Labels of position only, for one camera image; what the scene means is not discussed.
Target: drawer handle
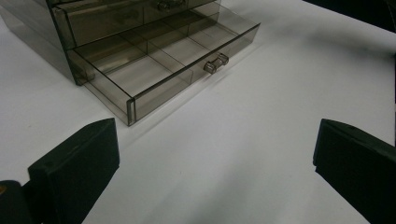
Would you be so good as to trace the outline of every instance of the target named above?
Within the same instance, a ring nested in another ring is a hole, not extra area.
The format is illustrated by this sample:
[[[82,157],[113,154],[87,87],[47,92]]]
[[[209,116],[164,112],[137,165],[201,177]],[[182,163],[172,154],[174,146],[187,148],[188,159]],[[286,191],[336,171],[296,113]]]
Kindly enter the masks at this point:
[[[162,0],[158,3],[157,8],[160,11],[170,11],[170,9],[182,7],[186,4],[186,0]]]
[[[216,60],[212,62],[207,62],[204,66],[204,70],[213,75],[216,73],[216,71],[218,71],[218,68],[226,65],[228,61],[230,61],[230,59],[226,55],[221,53]]]

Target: closed drawer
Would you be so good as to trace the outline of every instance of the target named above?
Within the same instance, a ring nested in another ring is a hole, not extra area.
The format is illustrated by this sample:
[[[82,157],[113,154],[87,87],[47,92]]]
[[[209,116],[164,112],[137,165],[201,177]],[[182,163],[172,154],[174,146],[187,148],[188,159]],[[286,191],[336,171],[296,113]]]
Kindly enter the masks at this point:
[[[67,51],[75,72],[127,125],[214,73],[252,42],[259,24],[218,2]]]

